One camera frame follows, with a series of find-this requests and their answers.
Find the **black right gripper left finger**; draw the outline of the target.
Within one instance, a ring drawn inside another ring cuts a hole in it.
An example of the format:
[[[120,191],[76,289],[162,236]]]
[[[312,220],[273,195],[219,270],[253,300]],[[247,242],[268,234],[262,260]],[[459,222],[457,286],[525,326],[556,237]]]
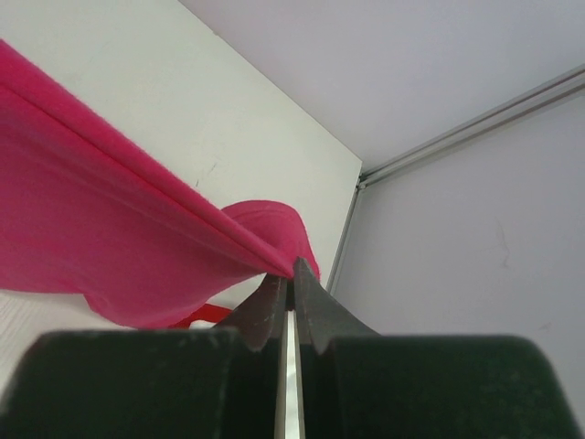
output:
[[[4,438],[273,438],[288,283],[210,329],[54,331],[20,359]]]

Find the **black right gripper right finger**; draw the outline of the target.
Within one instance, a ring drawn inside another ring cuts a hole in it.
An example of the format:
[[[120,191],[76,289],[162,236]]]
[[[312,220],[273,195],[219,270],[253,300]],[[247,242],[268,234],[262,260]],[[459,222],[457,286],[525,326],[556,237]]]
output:
[[[309,438],[573,438],[542,351],[515,336],[383,336],[294,265]]]

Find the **magenta t-shirt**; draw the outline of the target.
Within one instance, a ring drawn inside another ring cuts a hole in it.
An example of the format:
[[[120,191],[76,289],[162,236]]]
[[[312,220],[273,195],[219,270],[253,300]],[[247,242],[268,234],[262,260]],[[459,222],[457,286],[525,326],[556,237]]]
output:
[[[7,44],[1,47],[1,285],[79,294],[113,323],[167,328],[214,295],[316,266],[300,215],[215,207]]]

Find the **red folded t-shirt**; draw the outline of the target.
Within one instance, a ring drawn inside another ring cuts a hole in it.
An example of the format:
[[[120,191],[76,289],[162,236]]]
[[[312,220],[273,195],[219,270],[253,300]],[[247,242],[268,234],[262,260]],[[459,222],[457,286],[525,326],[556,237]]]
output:
[[[232,309],[225,306],[204,304],[189,316],[171,325],[170,328],[187,329],[193,324],[203,327],[214,326],[229,316],[231,312]]]

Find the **aluminium frame post right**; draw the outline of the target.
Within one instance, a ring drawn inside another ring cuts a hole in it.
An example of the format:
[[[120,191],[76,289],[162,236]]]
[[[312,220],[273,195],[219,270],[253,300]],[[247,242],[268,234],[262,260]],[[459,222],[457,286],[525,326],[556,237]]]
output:
[[[536,112],[545,110],[553,104],[573,98],[583,91],[584,66],[579,65],[405,153],[361,172],[356,182],[326,290],[333,294],[338,285],[360,197],[368,188],[388,180],[403,170],[417,166],[427,159],[434,159],[443,152],[451,151],[510,123],[518,122]]]

